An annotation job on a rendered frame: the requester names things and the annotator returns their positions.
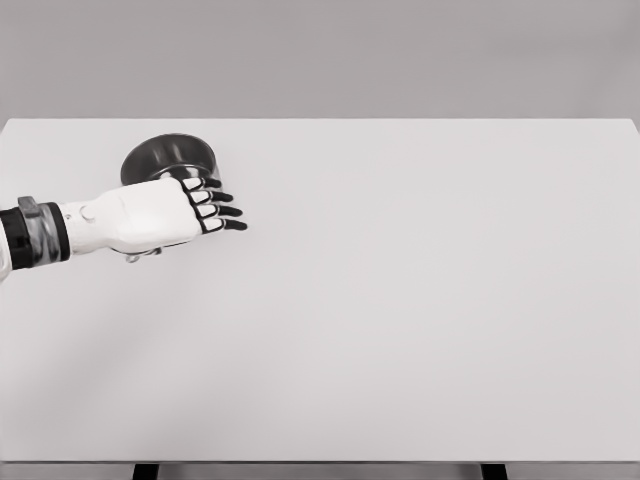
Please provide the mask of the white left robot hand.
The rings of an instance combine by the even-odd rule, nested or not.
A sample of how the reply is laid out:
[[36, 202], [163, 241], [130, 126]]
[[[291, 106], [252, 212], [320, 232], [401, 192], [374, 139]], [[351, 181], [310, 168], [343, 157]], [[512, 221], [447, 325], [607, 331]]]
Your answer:
[[129, 256], [182, 245], [223, 230], [245, 231], [234, 197], [212, 178], [173, 177], [121, 187], [96, 201], [105, 246]]

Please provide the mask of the dark steel pot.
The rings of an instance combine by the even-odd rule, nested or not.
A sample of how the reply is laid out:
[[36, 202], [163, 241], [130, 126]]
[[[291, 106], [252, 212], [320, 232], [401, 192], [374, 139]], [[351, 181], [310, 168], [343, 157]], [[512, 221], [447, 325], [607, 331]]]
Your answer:
[[211, 146], [189, 134], [169, 133], [149, 138], [133, 148], [120, 170], [120, 181], [129, 186], [171, 176], [220, 181], [217, 159]]

